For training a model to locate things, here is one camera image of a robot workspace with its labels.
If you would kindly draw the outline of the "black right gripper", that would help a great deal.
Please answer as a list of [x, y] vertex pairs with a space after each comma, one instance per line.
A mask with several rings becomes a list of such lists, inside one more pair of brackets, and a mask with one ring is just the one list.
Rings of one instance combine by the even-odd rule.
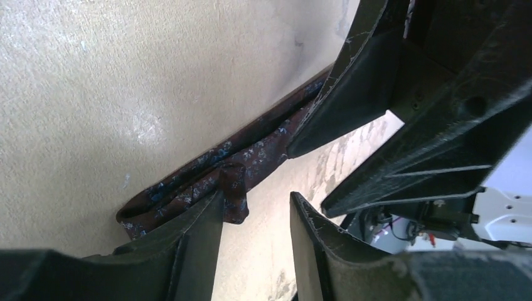
[[477, 53], [510, 1], [411, 1], [390, 110], [406, 122]]

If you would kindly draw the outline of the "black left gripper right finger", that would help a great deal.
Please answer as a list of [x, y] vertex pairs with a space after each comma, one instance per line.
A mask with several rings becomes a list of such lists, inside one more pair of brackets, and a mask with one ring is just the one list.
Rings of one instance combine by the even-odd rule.
[[299, 300], [530, 300], [528, 251], [389, 254], [290, 194]]

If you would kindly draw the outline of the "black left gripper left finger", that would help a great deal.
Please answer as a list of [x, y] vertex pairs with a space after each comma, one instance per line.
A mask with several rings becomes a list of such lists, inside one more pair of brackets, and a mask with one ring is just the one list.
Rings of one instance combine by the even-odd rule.
[[223, 227], [213, 193], [110, 255], [2, 250], [2, 300], [209, 300]]

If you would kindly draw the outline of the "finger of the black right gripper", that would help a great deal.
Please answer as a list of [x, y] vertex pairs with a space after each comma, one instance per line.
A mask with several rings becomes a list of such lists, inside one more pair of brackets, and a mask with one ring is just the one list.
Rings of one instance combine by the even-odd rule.
[[448, 88], [321, 204], [336, 217], [373, 206], [464, 199], [531, 123], [531, 80]]
[[360, 1], [343, 47], [287, 154], [307, 154], [390, 107], [409, 2]]

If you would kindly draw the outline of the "maroon blue floral tie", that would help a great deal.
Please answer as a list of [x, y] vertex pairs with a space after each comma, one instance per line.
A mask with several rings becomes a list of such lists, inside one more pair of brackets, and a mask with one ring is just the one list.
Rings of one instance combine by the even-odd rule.
[[288, 158], [287, 148], [329, 74], [325, 69], [233, 135], [131, 198], [115, 216], [130, 239], [191, 209], [210, 193], [224, 196], [223, 220], [249, 215], [247, 193]]

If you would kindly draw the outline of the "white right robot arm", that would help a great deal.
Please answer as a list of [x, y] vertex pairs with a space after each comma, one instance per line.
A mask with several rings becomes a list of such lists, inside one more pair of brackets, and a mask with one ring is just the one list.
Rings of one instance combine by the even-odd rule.
[[327, 217], [530, 245], [531, 194], [486, 183], [531, 128], [530, 1], [360, 1], [288, 154], [386, 111], [403, 126], [329, 193]]

